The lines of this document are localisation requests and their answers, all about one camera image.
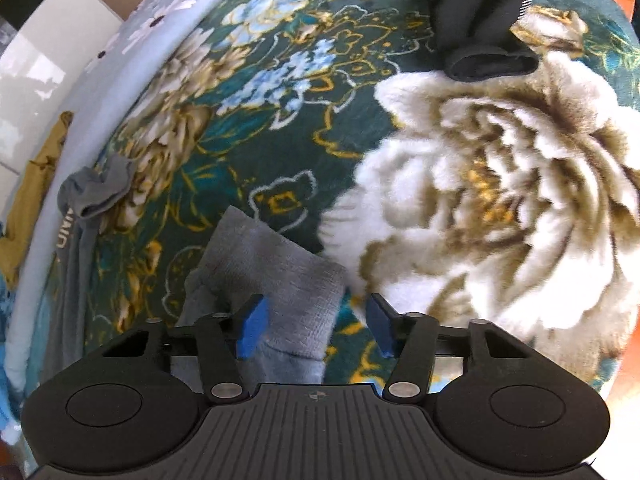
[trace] green blanket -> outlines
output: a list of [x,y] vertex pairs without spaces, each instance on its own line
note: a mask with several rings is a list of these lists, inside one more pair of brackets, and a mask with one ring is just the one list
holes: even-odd
[[[639,108],[640,48],[610,0],[534,0],[516,33],[603,76]],[[436,67],[426,0],[226,0],[151,82],[107,146],[138,160],[95,251],[86,350],[148,317],[175,322],[184,280],[229,205],[309,251],[363,154],[398,127],[374,86]],[[545,29],[545,23],[552,26]],[[326,381],[382,386],[382,359],[346,297]],[[616,369],[605,359],[591,382]]]

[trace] black sock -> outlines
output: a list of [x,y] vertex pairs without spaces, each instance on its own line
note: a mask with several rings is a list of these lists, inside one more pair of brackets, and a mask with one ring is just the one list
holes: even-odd
[[524,75],[538,56],[510,31],[531,0],[429,0],[444,72],[464,82]]

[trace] white flower print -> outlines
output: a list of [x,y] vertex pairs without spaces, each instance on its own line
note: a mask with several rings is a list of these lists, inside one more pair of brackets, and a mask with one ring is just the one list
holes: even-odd
[[318,235],[353,294],[447,326],[488,319],[590,380],[638,315],[640,112],[554,39],[575,20],[544,17],[527,35],[552,41],[528,76],[380,82],[400,129],[364,156]]
[[159,7],[153,15],[147,18],[133,34],[129,36],[129,44],[122,50],[126,54],[137,43],[147,38],[153,30],[161,27],[165,18],[176,10],[191,9],[197,3],[196,0],[173,0],[169,5]]
[[188,79],[193,77],[193,74],[208,56],[210,48],[206,41],[213,30],[213,28],[209,30],[196,28],[182,42],[171,59],[158,71],[145,93],[129,113],[126,121],[157,111],[161,100],[167,101],[166,94],[174,95],[174,99],[170,103],[162,102],[164,108],[169,108],[174,100],[183,101],[189,95],[188,92],[178,94],[177,91]]
[[84,71],[86,73],[92,72],[94,68],[96,68],[100,64],[100,62],[104,59],[104,57],[113,50],[113,47],[115,46],[119,37],[120,37],[119,32],[116,32],[113,36],[111,36],[109,41],[107,41],[107,44],[104,46],[104,49],[102,49],[84,68]]

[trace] bed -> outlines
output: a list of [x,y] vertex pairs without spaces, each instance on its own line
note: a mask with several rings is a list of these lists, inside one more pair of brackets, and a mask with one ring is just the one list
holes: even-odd
[[[356,167],[412,120],[378,84],[435,67],[428,12],[426,0],[144,2],[63,105],[76,113],[74,152],[56,174],[18,289],[5,360],[14,389],[38,384],[58,286],[52,193],[67,174],[111,153],[142,161],[97,242],[85,351],[149,317],[173,324],[184,280],[230,205],[311,252],[330,252],[322,229],[354,188]],[[578,62],[594,85],[615,90],[619,106],[640,110],[640,47],[612,0],[534,0],[514,27],[542,56]],[[358,292],[343,299],[325,382],[380,389],[393,361],[354,313]],[[634,309],[625,315],[630,333]],[[590,354],[583,378],[603,395],[620,350]],[[451,378],[436,370],[433,388]]]

